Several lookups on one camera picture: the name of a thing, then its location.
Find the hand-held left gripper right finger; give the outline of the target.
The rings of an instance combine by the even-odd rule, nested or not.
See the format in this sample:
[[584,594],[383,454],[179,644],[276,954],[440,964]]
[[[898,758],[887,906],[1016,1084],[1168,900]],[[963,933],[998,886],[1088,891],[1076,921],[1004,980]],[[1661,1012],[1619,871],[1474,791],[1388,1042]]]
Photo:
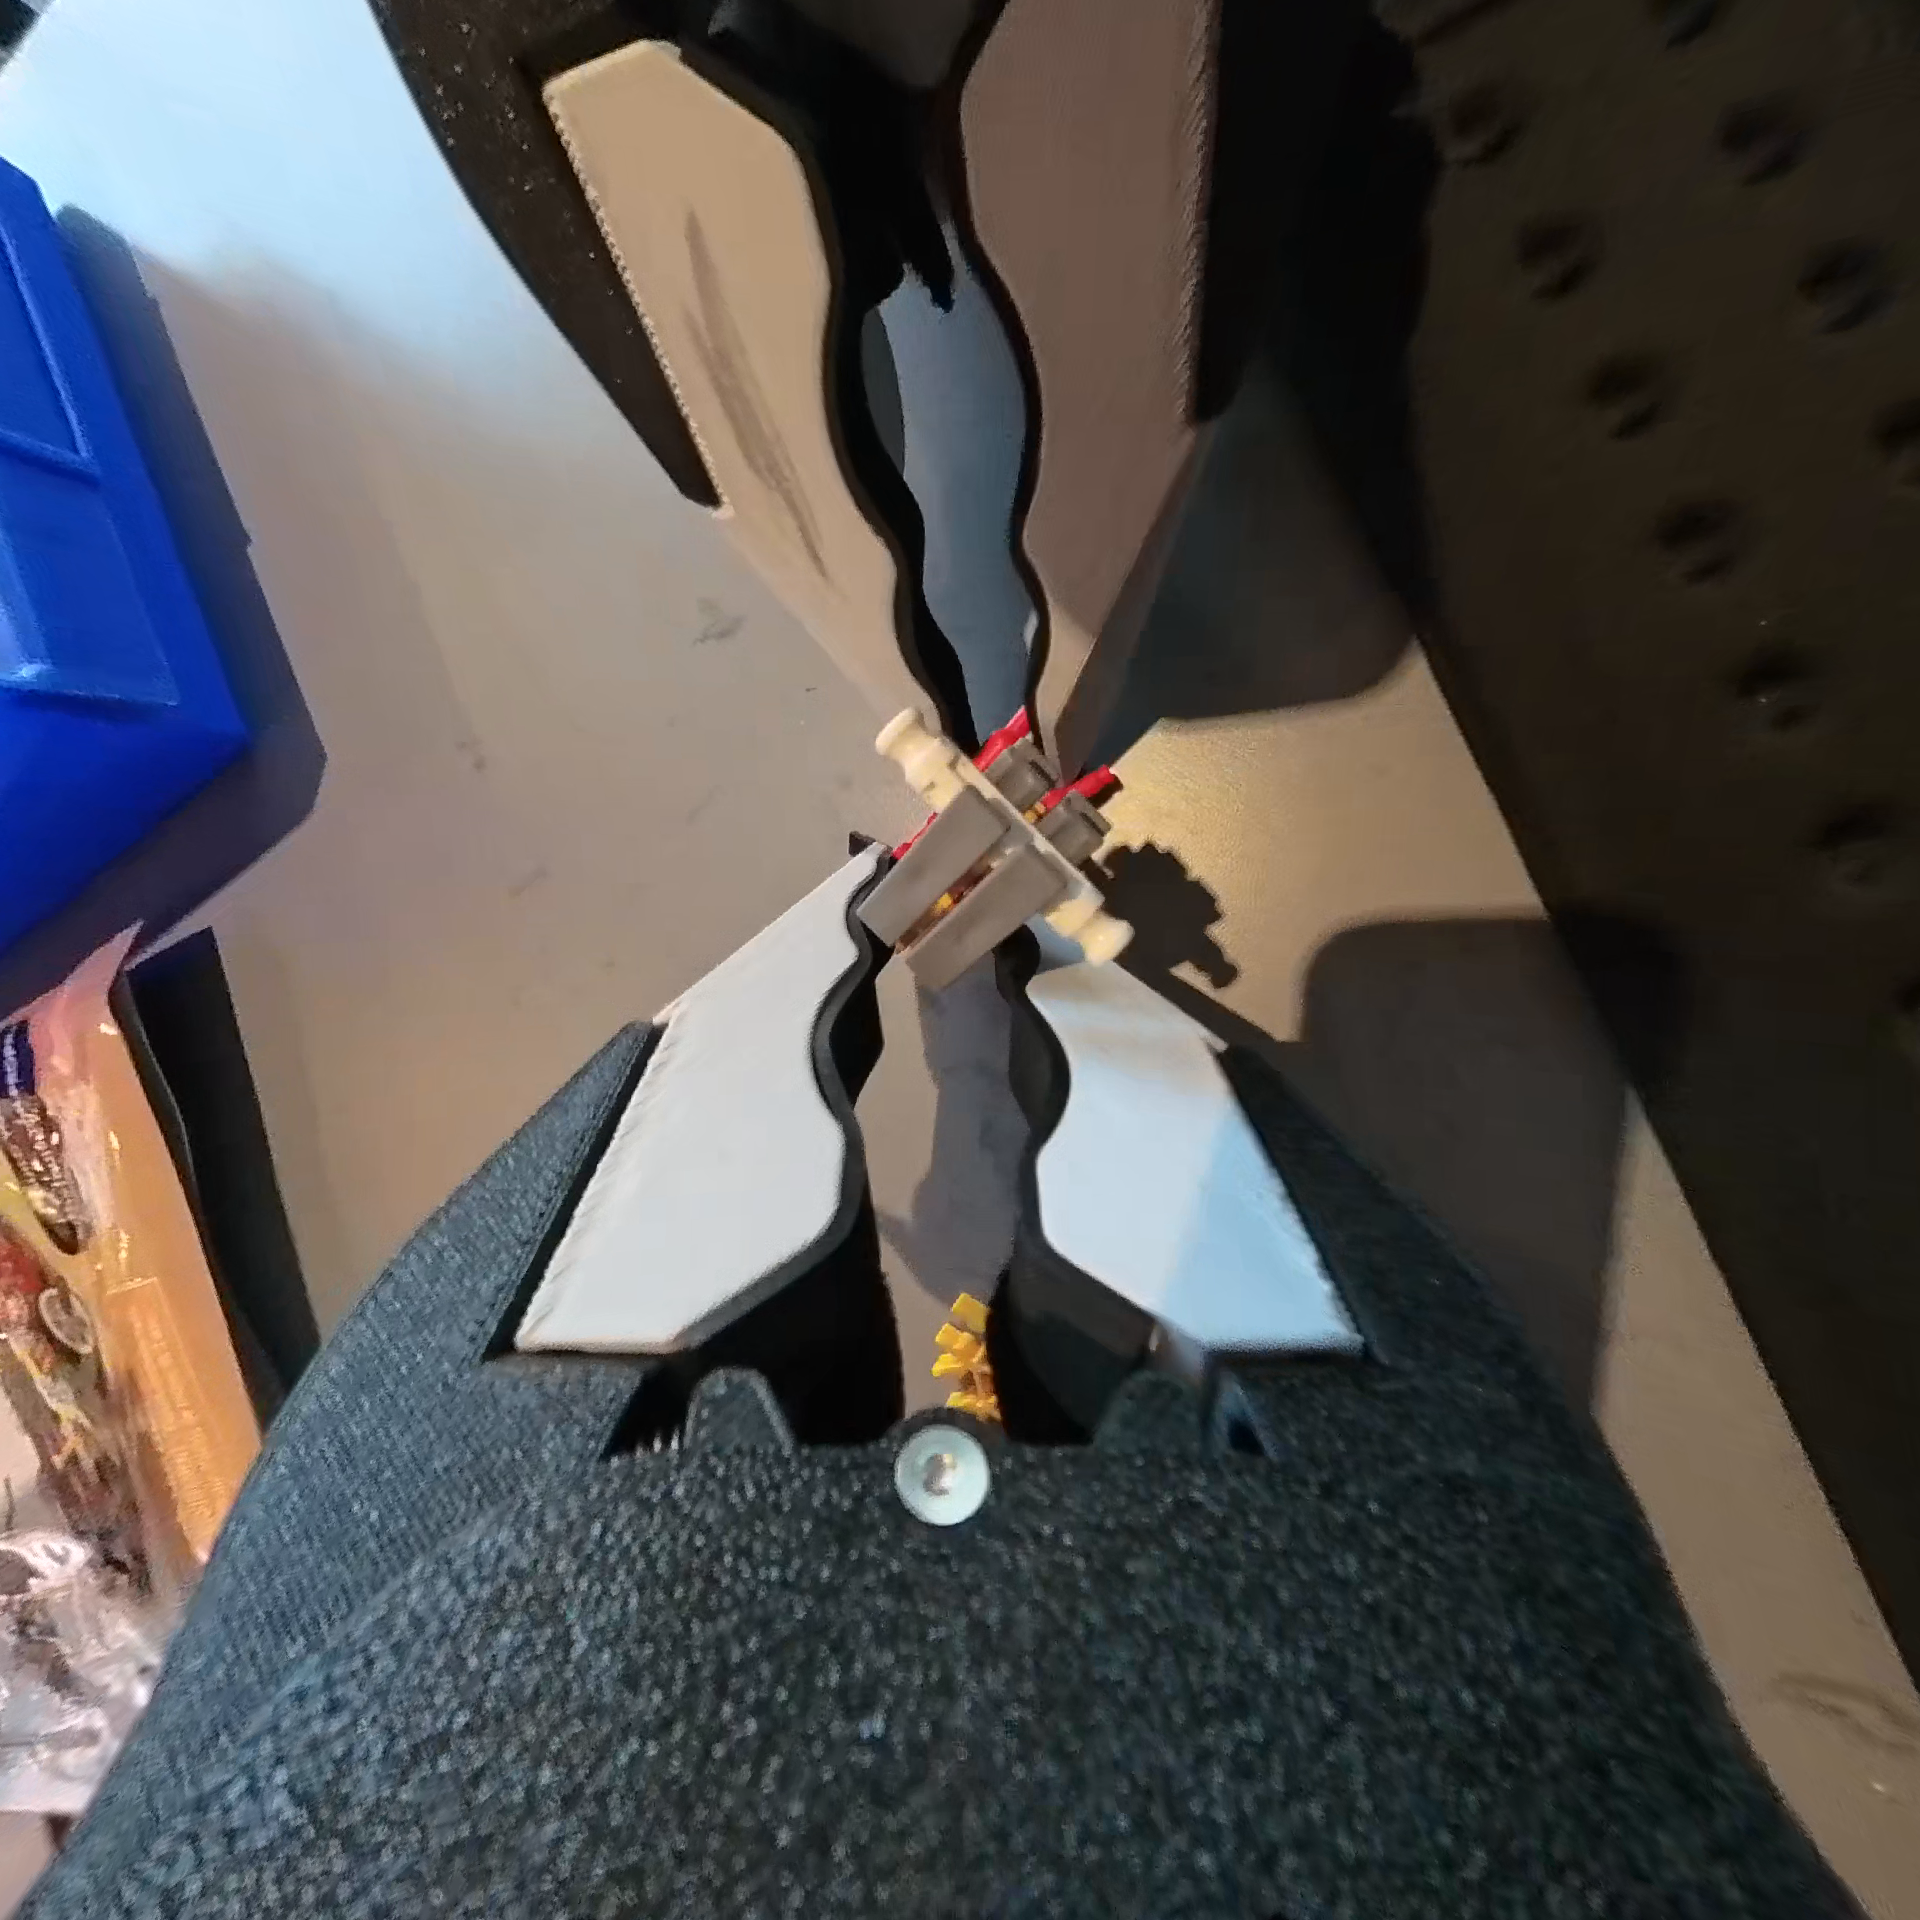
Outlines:
[[1184,1361],[1352,1357],[1362,1334],[1227,1073],[1224,1042],[1066,938],[1011,957],[1023,1219],[1094,1310]]

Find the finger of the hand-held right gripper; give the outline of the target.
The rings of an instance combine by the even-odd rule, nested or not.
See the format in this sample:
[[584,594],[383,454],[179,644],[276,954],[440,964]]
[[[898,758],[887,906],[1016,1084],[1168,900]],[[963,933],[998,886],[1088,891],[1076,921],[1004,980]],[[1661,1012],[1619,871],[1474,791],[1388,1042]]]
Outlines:
[[957,98],[974,239],[1030,373],[1016,553],[1028,707],[1090,751],[1206,430],[1196,415],[1215,130],[1213,3],[1013,3]]
[[867,394],[879,294],[806,110],[682,42],[623,42],[541,98],[740,558],[879,718],[914,703],[974,746]]

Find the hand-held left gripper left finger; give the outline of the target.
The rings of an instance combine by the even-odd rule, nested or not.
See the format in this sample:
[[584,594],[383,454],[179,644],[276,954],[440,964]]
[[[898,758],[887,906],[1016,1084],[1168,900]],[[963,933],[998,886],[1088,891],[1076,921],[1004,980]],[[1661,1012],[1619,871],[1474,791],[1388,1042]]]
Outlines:
[[868,1196],[856,1094],[890,950],[868,839],[653,1019],[544,1257],[516,1354],[692,1354],[838,1252]]

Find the toy rod and connector assembly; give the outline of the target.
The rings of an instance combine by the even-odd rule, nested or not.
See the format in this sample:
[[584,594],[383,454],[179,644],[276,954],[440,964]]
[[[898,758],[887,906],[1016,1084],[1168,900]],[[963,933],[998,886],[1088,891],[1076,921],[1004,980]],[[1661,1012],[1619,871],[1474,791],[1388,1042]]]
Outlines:
[[1093,964],[1125,954],[1133,927],[1107,908],[1090,873],[1112,829],[1102,810],[1120,791],[1111,766],[1058,780],[1030,734],[982,773],[975,751],[914,707],[893,716],[875,749],[927,815],[893,850],[856,916],[902,957],[919,989],[948,989],[1028,921]]

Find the yellow toy connector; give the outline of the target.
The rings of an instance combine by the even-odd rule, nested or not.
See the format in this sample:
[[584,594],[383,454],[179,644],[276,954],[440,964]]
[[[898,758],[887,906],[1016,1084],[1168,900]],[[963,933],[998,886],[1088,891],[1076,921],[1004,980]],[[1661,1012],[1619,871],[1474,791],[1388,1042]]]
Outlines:
[[963,1291],[950,1300],[934,1334],[930,1379],[943,1393],[943,1407],[978,1425],[1002,1425],[1002,1396],[989,1349],[991,1313]]

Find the dark flat board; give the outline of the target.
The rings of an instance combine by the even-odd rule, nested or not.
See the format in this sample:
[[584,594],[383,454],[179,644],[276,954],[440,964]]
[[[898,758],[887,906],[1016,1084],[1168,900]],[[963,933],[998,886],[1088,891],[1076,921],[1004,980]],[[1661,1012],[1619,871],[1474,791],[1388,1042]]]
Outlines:
[[208,1260],[253,1413],[272,1427],[319,1349],[230,980],[212,931],[142,956],[112,989]]

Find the blue bin with plastic bags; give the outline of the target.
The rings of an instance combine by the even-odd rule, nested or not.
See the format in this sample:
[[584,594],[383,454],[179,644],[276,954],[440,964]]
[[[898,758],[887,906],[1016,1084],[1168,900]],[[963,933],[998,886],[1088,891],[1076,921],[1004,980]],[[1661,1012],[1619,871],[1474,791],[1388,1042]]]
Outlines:
[[4,1009],[189,919],[312,810],[324,748],[157,302],[4,161]]

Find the orange toy set bag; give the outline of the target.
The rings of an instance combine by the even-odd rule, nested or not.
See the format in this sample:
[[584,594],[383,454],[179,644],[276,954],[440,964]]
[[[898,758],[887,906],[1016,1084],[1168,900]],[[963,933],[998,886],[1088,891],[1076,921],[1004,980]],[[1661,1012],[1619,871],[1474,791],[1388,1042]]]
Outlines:
[[126,987],[134,935],[4,1015],[2,1806],[78,1818],[261,1420]]

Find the black perforated pad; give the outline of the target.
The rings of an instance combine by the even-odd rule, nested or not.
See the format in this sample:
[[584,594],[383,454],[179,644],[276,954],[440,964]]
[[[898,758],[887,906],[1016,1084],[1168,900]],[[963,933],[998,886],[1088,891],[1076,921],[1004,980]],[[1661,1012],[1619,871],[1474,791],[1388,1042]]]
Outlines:
[[1276,348],[1916,1674],[1918,7],[1260,12]]

